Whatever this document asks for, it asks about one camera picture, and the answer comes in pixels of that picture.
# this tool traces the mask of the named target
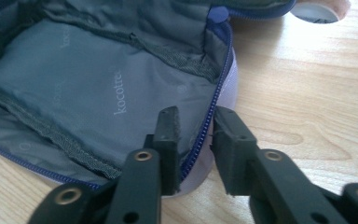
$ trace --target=bag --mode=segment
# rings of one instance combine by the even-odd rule
[[[293,0],[0,1],[0,154],[97,189],[179,111],[181,192],[209,173],[216,104],[233,108],[229,16],[270,19]]]

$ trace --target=light wood surface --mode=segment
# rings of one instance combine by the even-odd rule
[[[290,13],[232,23],[236,111],[259,145],[287,153],[313,183],[336,193],[358,182],[358,1],[333,24]],[[0,157],[0,223],[25,223],[50,191],[40,177]],[[213,168],[192,193],[163,200],[162,223],[253,223],[247,203],[225,194]]]

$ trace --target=wooden table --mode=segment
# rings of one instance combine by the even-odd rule
[[[358,182],[358,1],[332,24],[290,13],[232,23],[240,69],[236,111],[259,145],[287,153],[313,183],[334,192]],[[50,191],[0,157],[0,223],[25,223]],[[224,192],[213,168],[192,193],[163,200],[162,223],[253,223],[248,198]]]

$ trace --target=inner pocket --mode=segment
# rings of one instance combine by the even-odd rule
[[[0,106],[108,178],[169,106],[179,109],[185,156],[214,89],[143,50],[48,20],[14,38],[0,59]]]

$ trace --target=wood grain surface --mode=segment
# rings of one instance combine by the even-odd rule
[[[313,183],[336,193],[358,182],[358,1],[331,24],[290,13],[231,22],[236,111],[259,145],[287,153]],[[25,223],[51,189],[0,157],[0,223]],[[162,204],[162,223],[253,223],[248,198],[227,196],[215,168],[198,189]]]

